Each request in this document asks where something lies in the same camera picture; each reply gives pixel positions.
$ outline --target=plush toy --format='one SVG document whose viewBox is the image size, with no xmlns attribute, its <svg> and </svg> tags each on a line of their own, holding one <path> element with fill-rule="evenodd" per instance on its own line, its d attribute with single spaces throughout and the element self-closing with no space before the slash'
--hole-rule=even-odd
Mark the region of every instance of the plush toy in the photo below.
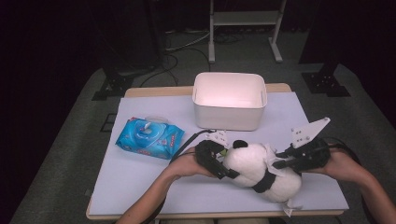
<svg viewBox="0 0 396 224">
<path fill-rule="evenodd" d="M 273 203 L 285 203 L 300 190 L 302 177 L 289 167 L 274 168 L 272 163 L 278 160 L 269 145 L 237 140 L 222 163 L 236 173 L 232 176 L 235 185 L 251 187 Z"/>
</svg>

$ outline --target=wet wipes package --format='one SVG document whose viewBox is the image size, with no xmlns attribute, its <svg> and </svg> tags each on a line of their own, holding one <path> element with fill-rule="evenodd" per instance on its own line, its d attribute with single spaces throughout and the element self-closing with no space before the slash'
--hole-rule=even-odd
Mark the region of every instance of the wet wipes package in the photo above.
<svg viewBox="0 0 396 224">
<path fill-rule="evenodd" d="M 125 124 L 116 145 L 127 151 L 170 160 L 183 134 L 176 125 L 132 118 Z"/>
</svg>

